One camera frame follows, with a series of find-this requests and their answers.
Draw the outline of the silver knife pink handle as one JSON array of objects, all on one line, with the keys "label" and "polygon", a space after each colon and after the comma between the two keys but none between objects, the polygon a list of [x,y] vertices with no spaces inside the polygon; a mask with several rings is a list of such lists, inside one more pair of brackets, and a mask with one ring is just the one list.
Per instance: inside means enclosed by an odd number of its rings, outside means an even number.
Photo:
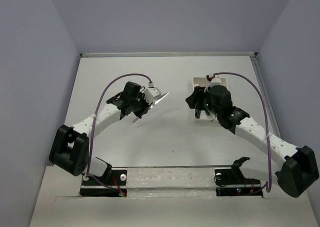
[{"label": "silver knife pink handle", "polygon": [[[146,113],[147,113],[149,110],[151,110],[155,105],[157,105],[160,101],[162,101],[168,94],[169,94],[169,92],[164,93],[164,94],[162,94],[159,98],[157,98],[157,99],[149,106],[149,108],[147,109]],[[140,119],[141,119],[140,117],[136,117],[136,118],[132,121],[132,123],[135,123],[135,122],[137,122],[137,121],[140,120]]]}]

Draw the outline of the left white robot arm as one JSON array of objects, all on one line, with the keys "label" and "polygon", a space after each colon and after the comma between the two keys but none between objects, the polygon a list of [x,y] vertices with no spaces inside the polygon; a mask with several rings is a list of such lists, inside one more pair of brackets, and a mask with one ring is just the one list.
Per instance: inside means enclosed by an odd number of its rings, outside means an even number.
[{"label": "left white robot arm", "polygon": [[77,124],[63,124],[57,129],[49,161],[73,176],[85,174],[101,185],[108,183],[112,166],[93,157],[94,138],[131,113],[141,118],[161,94],[152,85],[142,88],[128,81],[123,91],[108,99],[105,104],[98,104],[96,113]]}]

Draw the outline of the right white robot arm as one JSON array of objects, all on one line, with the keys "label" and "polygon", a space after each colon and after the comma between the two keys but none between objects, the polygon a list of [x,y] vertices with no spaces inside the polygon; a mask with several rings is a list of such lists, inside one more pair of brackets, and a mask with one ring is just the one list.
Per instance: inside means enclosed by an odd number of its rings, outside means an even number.
[{"label": "right white robot arm", "polygon": [[247,112],[233,105],[231,93],[223,85],[196,86],[186,98],[190,109],[205,110],[234,135],[251,143],[273,161],[277,185],[289,196],[298,198],[320,177],[314,151],[298,147],[270,133]]}]

